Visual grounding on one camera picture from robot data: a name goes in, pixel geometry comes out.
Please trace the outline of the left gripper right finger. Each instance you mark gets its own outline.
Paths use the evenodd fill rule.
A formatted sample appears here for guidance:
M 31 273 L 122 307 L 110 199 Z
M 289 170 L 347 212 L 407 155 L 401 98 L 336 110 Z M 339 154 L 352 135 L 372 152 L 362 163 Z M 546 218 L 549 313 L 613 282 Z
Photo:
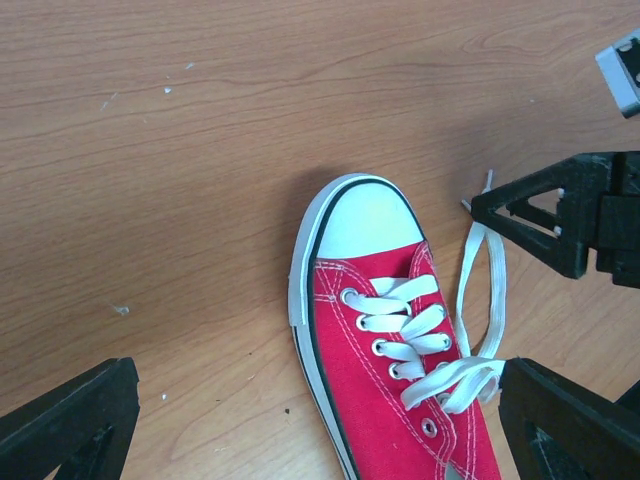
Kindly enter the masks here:
M 639 385 L 611 402 L 526 358 L 506 362 L 499 416 L 522 479 L 637 479 Z

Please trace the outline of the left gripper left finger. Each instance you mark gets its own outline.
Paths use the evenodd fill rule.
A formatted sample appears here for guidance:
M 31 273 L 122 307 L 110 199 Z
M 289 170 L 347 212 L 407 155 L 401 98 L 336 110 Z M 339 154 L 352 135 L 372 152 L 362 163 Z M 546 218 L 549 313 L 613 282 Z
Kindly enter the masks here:
M 118 479 L 139 415 L 132 358 L 111 358 L 1 417 L 3 479 Z

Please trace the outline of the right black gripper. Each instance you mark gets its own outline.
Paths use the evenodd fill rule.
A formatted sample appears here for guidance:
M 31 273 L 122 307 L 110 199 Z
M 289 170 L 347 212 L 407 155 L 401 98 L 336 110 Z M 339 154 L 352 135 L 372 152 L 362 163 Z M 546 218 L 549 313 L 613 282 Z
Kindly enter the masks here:
M 574 155 L 474 197 L 471 215 L 567 278 L 593 249 L 597 271 L 639 287 L 637 151 Z

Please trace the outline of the white shoelace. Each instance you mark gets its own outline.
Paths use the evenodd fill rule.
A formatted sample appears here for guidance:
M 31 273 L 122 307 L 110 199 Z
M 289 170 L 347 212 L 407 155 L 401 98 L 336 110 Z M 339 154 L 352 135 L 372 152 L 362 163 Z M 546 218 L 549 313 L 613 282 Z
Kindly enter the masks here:
M 482 245 L 488 249 L 490 305 L 488 327 L 473 352 L 463 319 L 464 296 L 474 261 Z M 401 393 L 407 410 L 435 399 L 450 414 L 461 414 L 478 400 L 488 402 L 499 390 L 505 367 L 496 358 L 506 327 L 507 267 L 501 236 L 473 222 L 467 235 L 459 276 L 453 333 L 444 330 L 446 308 L 438 303 L 424 308 L 417 301 L 439 292 L 433 274 L 410 279 L 379 278 L 372 282 L 376 294 L 367 296 L 353 288 L 340 295 L 341 302 L 357 311 L 356 327 L 364 332 L 394 334 L 396 340 L 376 339 L 374 355 L 392 360 L 389 376 L 408 380 Z

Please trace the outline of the red canvas sneaker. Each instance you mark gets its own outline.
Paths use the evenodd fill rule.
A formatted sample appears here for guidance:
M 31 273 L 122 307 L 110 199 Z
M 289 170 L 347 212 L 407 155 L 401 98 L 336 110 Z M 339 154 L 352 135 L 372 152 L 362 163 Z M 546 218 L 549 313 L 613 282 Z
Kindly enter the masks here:
M 292 256 L 288 316 L 316 406 L 348 479 L 496 479 L 481 406 L 499 389 L 506 252 L 470 227 L 459 282 L 489 254 L 486 335 L 448 309 L 429 243 L 403 193 L 341 176 L 312 200 Z

